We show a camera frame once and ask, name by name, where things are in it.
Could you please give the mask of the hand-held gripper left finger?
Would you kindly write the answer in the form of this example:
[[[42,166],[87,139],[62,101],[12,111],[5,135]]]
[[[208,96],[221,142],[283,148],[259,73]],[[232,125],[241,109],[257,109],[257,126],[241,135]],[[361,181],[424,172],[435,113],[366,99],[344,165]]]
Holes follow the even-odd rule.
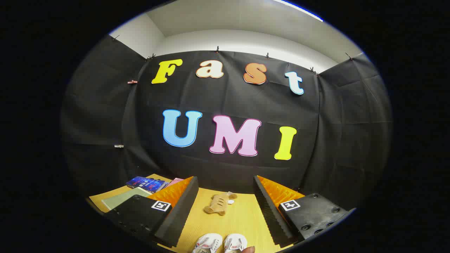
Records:
[[[133,194],[105,217],[143,242],[175,247],[197,193],[198,178],[191,176],[148,197]]]

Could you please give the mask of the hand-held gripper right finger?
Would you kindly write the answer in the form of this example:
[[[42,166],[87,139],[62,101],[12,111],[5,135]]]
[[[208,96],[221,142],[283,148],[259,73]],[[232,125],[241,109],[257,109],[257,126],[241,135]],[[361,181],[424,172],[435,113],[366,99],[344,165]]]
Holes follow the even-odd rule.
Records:
[[[262,176],[254,176],[254,193],[273,242],[279,246],[312,240],[353,213],[321,194],[301,194]]]

